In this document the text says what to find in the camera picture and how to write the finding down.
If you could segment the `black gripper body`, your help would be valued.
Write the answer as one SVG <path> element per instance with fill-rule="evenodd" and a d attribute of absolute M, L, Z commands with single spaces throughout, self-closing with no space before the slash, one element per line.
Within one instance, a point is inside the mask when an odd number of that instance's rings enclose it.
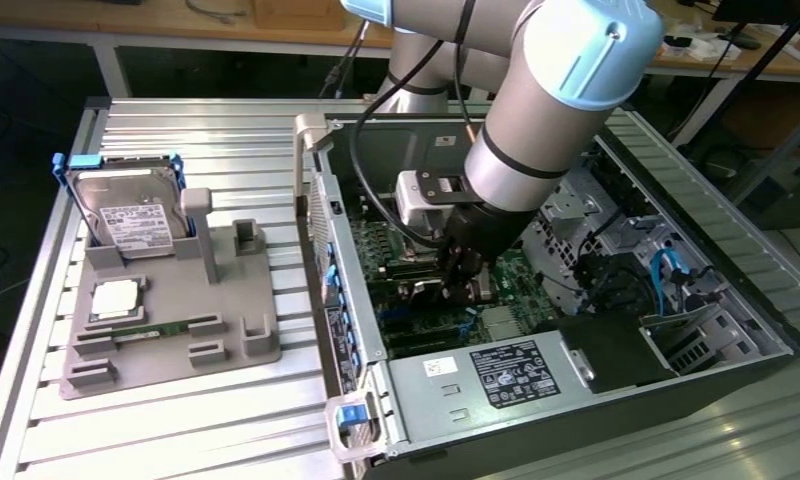
<path fill-rule="evenodd" d="M 535 217 L 535 211 L 504 211 L 488 203 L 454 206 L 446 223 L 444 244 L 440 254 L 456 249 L 492 261 L 511 248 Z"/>

